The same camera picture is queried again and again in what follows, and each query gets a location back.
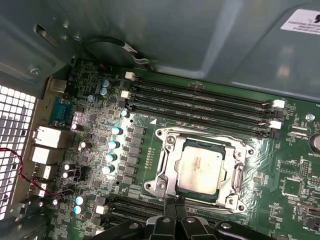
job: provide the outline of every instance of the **red wire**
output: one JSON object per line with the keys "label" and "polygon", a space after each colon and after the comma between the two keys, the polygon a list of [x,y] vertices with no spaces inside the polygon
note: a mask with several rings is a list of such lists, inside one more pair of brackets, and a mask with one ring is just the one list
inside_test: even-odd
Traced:
{"label": "red wire", "polygon": [[61,194],[59,193],[53,193],[53,192],[50,192],[50,191],[47,191],[45,190],[44,188],[42,188],[41,186],[39,186],[37,184],[37,182],[27,178],[23,173],[22,173],[22,170],[23,170],[23,167],[24,167],[24,162],[22,160],[22,157],[15,151],[15,150],[12,150],[10,148],[7,148],[7,147],[0,147],[0,152],[11,152],[13,155],[15,155],[18,159],[19,159],[19,168],[18,168],[18,175],[23,179],[23,180],[26,180],[28,183],[30,183],[32,186],[42,190],[45,192],[45,194],[47,195],[51,195],[51,196],[61,196]]}

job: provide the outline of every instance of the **motherboard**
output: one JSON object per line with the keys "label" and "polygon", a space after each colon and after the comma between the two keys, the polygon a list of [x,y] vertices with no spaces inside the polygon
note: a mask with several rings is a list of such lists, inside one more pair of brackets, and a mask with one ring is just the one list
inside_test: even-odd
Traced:
{"label": "motherboard", "polygon": [[48,238],[190,216],[277,240],[320,237],[320,104],[80,60],[49,124],[74,134],[47,204]]}

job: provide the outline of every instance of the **ventilation grille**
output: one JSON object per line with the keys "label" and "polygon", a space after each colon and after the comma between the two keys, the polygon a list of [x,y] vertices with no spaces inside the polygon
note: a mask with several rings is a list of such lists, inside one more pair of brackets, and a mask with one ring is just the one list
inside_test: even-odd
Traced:
{"label": "ventilation grille", "polygon": [[[0,147],[22,155],[36,98],[0,85]],[[5,218],[17,177],[19,160],[0,152],[0,220]]]}

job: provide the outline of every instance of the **sticker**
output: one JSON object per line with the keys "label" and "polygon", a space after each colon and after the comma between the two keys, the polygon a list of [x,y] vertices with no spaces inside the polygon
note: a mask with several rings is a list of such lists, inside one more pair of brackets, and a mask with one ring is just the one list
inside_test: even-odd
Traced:
{"label": "sticker", "polygon": [[298,9],[283,24],[281,29],[320,35],[320,11]]}

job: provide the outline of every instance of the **cpu socket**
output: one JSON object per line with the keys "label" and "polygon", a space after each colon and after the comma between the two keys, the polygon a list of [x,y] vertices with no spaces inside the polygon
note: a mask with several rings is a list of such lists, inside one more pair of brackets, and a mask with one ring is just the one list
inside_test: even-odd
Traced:
{"label": "cpu socket", "polygon": [[144,189],[159,199],[182,196],[188,207],[221,213],[247,210],[239,199],[246,158],[253,147],[227,135],[182,127],[159,128],[162,141],[156,176]]}

